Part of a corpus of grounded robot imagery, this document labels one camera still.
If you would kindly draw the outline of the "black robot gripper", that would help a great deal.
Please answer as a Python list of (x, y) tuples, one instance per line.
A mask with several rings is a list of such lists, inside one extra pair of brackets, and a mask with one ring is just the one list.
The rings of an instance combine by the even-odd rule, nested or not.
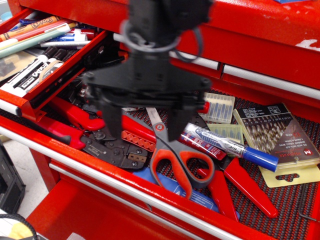
[(113, 137), (121, 138), (122, 107), (156, 107), (168, 110), (168, 140), (177, 140), (204, 106), (211, 83), (170, 62), (180, 35), (194, 31), (203, 52), (199, 25), (209, 20), (210, 0), (131, 0), (128, 20), (121, 24), (124, 44), (130, 49), (124, 63), (103, 67), (84, 76), (91, 95), (100, 103), (102, 117)]

